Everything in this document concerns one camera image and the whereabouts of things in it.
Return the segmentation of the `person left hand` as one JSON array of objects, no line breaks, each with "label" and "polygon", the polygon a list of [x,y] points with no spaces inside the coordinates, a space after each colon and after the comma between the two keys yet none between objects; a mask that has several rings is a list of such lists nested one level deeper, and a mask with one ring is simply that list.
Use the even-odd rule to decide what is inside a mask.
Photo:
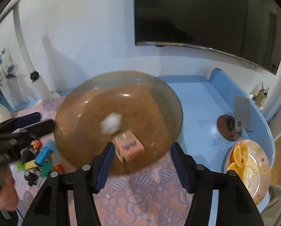
[{"label": "person left hand", "polygon": [[13,212],[19,198],[15,189],[15,180],[9,165],[0,168],[0,209]]}]

